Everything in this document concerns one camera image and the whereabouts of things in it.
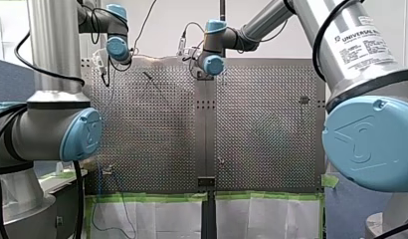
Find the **metal wall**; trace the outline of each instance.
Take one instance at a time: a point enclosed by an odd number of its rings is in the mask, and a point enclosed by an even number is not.
[[[135,59],[110,88],[83,71],[104,118],[97,159],[119,178],[102,191],[197,192],[205,176],[216,190],[320,190],[324,84],[310,60],[228,59],[197,81],[176,59]],[[86,188],[98,192],[97,171]]]

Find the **black cable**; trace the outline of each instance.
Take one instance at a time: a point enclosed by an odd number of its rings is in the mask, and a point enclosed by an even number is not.
[[[119,20],[119,21],[124,25],[124,27],[126,28],[126,30],[129,30],[129,27],[128,27],[127,23],[126,23],[126,20],[123,19],[122,17],[120,17],[119,15],[117,15],[117,14],[115,14],[115,13],[113,13],[113,12],[110,12],[110,11],[104,9],[104,8],[94,8],[94,9],[92,9],[91,7],[86,6],[86,5],[83,5],[83,7],[86,8],[86,9],[88,9],[88,10],[90,10],[90,12],[91,12],[91,14],[92,14],[92,27],[93,27],[93,31],[92,31],[92,33],[91,33],[91,37],[92,37],[92,42],[93,42],[93,44],[97,44],[97,43],[99,42],[99,40],[100,40],[100,33],[102,32],[102,30],[101,30],[101,21],[100,21],[100,18],[98,17],[98,15],[97,15],[97,13],[96,13],[97,11],[102,11],[102,12],[108,13],[109,15],[111,15],[111,16],[113,16],[114,18],[116,18],[117,20]]]
[[[0,113],[0,118],[5,117],[6,115],[12,113],[4,123],[2,123],[0,127],[0,137],[2,136],[3,132],[5,131],[6,127],[20,114],[27,110],[27,106],[25,104],[17,105],[7,110],[4,110]],[[6,232],[5,228],[5,220],[3,218],[3,191],[2,191],[2,182],[0,180],[0,235],[2,239],[9,239],[8,233]]]
[[[337,4],[337,6],[334,7],[334,9],[330,12],[328,17],[325,19],[324,23],[321,25],[321,27],[318,30],[318,33],[315,36],[315,40],[313,42],[313,47],[312,47],[312,64],[313,64],[313,67],[315,68],[316,74],[323,81],[325,81],[325,76],[322,73],[321,68],[319,67],[319,64],[318,64],[318,54],[321,48],[322,39],[328,27],[336,18],[337,14],[340,13],[342,10],[344,10],[350,3],[353,3],[355,1],[357,0],[343,0],[341,3]]]
[[[297,14],[295,9],[291,6],[291,3],[289,2],[289,0],[284,0],[284,4],[285,4],[286,8],[288,8],[288,10],[290,12],[292,12],[293,14]]]
[[[281,29],[275,36],[273,36],[273,37],[271,37],[271,38],[269,38],[269,39],[266,39],[266,40],[261,40],[260,42],[261,42],[261,43],[270,42],[270,41],[272,41],[273,39],[277,38],[277,37],[278,37],[279,35],[281,35],[282,32],[285,30],[286,25],[288,25],[288,20],[285,21],[284,26],[282,27],[282,29]]]
[[[194,77],[194,74],[192,73],[192,62],[196,61],[197,59],[194,58],[195,53],[197,53],[198,49],[201,47],[201,45],[204,43],[204,40],[198,44],[198,46],[195,48],[194,52],[192,53],[191,60],[189,61],[189,74],[191,74],[191,77],[195,80],[198,80],[196,77]]]
[[[99,161],[97,162],[97,164],[98,164],[98,170],[99,170],[99,197],[98,197],[98,199],[100,199],[100,197],[102,196],[102,170],[101,170],[100,162],[99,162]],[[135,237],[136,237],[136,230],[135,230],[135,228],[133,227],[132,222],[130,222],[130,219],[129,219],[129,217],[128,217],[127,209],[126,209],[126,206],[125,206],[124,196],[123,196],[123,195],[122,195],[122,202],[123,202],[123,206],[124,206],[124,208],[125,208],[126,219],[128,220],[128,223],[132,226],[133,232],[135,233],[133,238],[129,237],[129,236],[127,235],[127,233],[126,233],[124,230],[122,230],[121,228],[118,228],[118,227],[108,227],[108,228],[102,229],[102,228],[99,228],[99,227],[96,225],[96,223],[95,223],[95,215],[96,215],[96,210],[97,210],[97,207],[98,207],[98,204],[99,204],[98,202],[96,202],[96,203],[95,203],[95,206],[93,207],[93,212],[92,212],[92,224],[93,224],[93,226],[94,226],[98,231],[100,231],[100,232],[106,232],[106,231],[109,231],[109,230],[116,230],[116,231],[121,232],[121,233],[123,234],[123,236],[126,237],[126,238],[128,238],[128,239],[135,239]]]
[[[84,221],[84,187],[83,187],[83,175],[81,173],[80,163],[74,161],[75,175],[77,176],[77,190],[78,190],[78,216],[75,238],[81,239],[81,234],[83,232],[83,221]]]
[[[117,70],[118,72],[126,72],[126,71],[129,70],[129,68],[132,66],[132,60],[129,61],[129,64],[127,65],[127,67],[126,67],[125,69],[119,69],[119,68],[117,68],[117,67],[114,65],[113,61],[111,60],[111,57],[108,57],[108,61],[111,63],[111,66],[112,66],[115,70]]]
[[[374,239],[385,239],[385,238],[389,238],[389,237],[392,237],[392,236],[394,236],[394,235],[396,235],[396,234],[399,234],[399,233],[401,233],[401,232],[403,232],[403,231],[406,231],[406,230],[408,230],[408,223],[406,223],[406,224],[404,224],[404,225],[402,225],[402,226],[399,226],[399,227],[397,227],[397,228],[395,228],[395,229],[393,229],[393,230],[390,230],[390,231],[388,231],[388,232],[386,232],[386,233],[384,233],[384,234],[382,234],[382,235],[379,235],[379,236],[377,236],[377,237],[374,237]]]
[[[30,32],[28,32],[27,35],[22,39],[22,41],[20,43],[18,43],[17,47],[14,50],[15,56],[18,58],[18,60],[20,60],[22,63],[24,63],[24,65],[26,65],[27,67],[33,69],[36,72],[39,72],[39,73],[42,73],[42,74],[45,74],[45,75],[48,75],[48,76],[51,76],[51,77],[79,82],[79,83],[81,83],[82,86],[84,86],[86,84],[86,82],[81,78],[68,77],[68,76],[64,76],[64,75],[61,75],[61,74],[49,72],[47,70],[44,70],[44,69],[41,69],[39,67],[36,67],[36,66],[32,65],[31,63],[27,62],[24,58],[22,58],[21,55],[19,54],[19,50],[22,47],[22,45],[27,41],[27,39],[29,37],[30,37]]]
[[[154,1],[151,3],[151,6],[150,6],[150,8],[149,8],[149,10],[148,10],[148,13],[147,13],[147,16],[145,17],[144,22],[142,23],[141,30],[139,31],[138,37],[136,37],[136,39],[135,39],[135,43],[133,44],[133,52],[134,52],[134,53],[135,53],[135,51],[136,51],[136,49],[137,49],[137,48],[136,48],[136,45],[137,45],[139,39],[141,38],[142,32],[144,31],[145,24],[147,23],[148,18],[150,17],[151,11],[152,11],[152,9],[154,8],[154,5],[155,5],[156,2],[157,2],[157,0],[154,0]]]

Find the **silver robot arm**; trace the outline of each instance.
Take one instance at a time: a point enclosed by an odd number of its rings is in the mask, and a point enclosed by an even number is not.
[[[107,53],[121,64],[130,64],[131,51],[120,6],[89,9],[76,0],[27,3],[30,34],[24,41],[31,36],[33,65],[24,62],[35,70],[35,93],[25,105],[0,103],[0,191],[6,192],[0,193],[0,235],[8,238],[6,224],[10,238],[56,238],[55,200],[44,195],[33,161],[86,159],[102,136],[102,117],[83,93],[79,35],[107,33]],[[27,225],[42,228],[30,233]]]
[[[274,0],[241,29],[209,21],[196,65],[221,74],[223,49],[255,51],[293,14],[331,91],[322,134],[328,158],[361,186],[408,192],[408,68],[395,60],[361,1]]]

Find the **metal pole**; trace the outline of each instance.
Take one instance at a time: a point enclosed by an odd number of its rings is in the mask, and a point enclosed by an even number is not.
[[[220,0],[220,20],[226,21],[226,0]],[[223,48],[222,56],[223,58],[226,57],[226,49]]]
[[[79,3],[73,0],[28,0],[33,63],[49,72],[81,77]],[[88,102],[75,81],[35,75],[36,93],[29,103]]]
[[[242,34],[249,41],[260,42],[292,16],[284,1],[274,0],[243,27]]]

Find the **universal robots label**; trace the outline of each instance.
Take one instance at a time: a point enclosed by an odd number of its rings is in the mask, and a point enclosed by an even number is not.
[[[361,26],[334,37],[335,53],[342,59],[341,67],[360,70],[373,64],[395,62],[387,44],[373,26]]]

